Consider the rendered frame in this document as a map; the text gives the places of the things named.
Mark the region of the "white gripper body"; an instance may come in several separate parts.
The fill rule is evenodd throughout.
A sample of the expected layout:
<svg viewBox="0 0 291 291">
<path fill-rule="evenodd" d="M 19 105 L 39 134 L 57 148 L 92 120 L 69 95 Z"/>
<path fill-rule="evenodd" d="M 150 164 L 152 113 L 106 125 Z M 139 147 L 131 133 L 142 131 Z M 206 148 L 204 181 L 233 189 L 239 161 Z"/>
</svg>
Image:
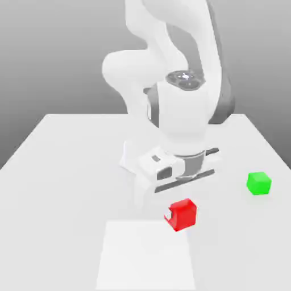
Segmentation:
<svg viewBox="0 0 291 291">
<path fill-rule="evenodd" d="M 208 169 L 195 177 L 150 180 L 145 174 L 134 177 L 134 206 L 139 212 L 157 212 L 210 186 L 220 178 L 216 169 Z"/>
</svg>

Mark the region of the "small red cube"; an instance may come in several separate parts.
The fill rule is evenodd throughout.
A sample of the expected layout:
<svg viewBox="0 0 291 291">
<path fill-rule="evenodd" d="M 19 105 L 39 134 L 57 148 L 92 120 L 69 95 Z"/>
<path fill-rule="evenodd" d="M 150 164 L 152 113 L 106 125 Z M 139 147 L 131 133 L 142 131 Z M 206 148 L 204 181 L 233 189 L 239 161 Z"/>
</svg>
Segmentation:
<svg viewBox="0 0 291 291">
<path fill-rule="evenodd" d="M 168 209 L 171 217 L 164 215 L 164 219 L 176 232 L 195 225 L 197 206 L 189 198 L 171 204 Z"/>
</svg>

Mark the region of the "small green cube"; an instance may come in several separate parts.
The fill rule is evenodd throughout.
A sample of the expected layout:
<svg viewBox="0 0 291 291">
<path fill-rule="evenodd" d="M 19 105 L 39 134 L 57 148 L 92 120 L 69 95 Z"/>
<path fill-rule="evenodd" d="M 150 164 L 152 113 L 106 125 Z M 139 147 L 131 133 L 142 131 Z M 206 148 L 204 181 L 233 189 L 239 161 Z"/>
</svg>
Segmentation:
<svg viewBox="0 0 291 291">
<path fill-rule="evenodd" d="M 253 195 L 269 194 L 272 180 L 265 172 L 251 172 L 248 174 L 246 186 Z"/>
</svg>

